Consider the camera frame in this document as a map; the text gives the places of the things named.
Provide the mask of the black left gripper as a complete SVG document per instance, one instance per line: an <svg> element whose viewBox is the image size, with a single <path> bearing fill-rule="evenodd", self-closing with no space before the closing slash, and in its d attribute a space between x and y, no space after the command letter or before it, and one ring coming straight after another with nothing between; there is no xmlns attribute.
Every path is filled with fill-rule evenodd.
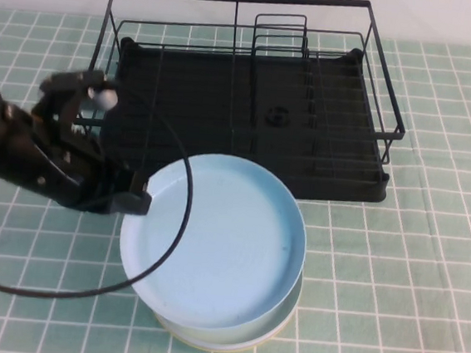
<svg viewBox="0 0 471 353"><path fill-rule="evenodd" d="M152 197L149 175L108 156L98 138L75 128L77 110L36 104L32 108L32 145L43 167L37 189L63 207L89 213L145 216Z"/></svg>

